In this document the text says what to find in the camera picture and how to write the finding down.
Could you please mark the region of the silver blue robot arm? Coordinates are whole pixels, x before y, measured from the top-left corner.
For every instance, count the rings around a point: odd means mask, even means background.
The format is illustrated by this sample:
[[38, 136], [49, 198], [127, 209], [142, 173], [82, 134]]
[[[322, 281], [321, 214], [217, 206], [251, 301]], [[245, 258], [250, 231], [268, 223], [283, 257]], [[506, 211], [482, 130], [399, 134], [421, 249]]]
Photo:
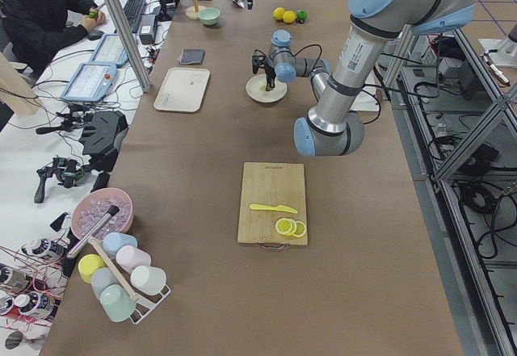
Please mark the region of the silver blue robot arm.
[[473, 17], [474, 0], [348, 0], [351, 30], [337, 65], [292, 54], [292, 37], [285, 30], [271, 38], [269, 53], [254, 66], [263, 66], [267, 89], [275, 82], [307, 77], [318, 98], [307, 116], [294, 124], [298, 153], [306, 157], [353, 153], [364, 139], [364, 124], [351, 109], [385, 45], [406, 25], [416, 36], [463, 27]]

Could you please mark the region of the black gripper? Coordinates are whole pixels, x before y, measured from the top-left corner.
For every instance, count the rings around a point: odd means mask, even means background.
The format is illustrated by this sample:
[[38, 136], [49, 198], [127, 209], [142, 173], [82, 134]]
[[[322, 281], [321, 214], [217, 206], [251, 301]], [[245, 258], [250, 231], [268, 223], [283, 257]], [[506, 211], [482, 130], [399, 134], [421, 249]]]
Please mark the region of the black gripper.
[[275, 68], [271, 67], [269, 64], [264, 65], [264, 71], [266, 74], [266, 89], [267, 90], [274, 90], [275, 89]]

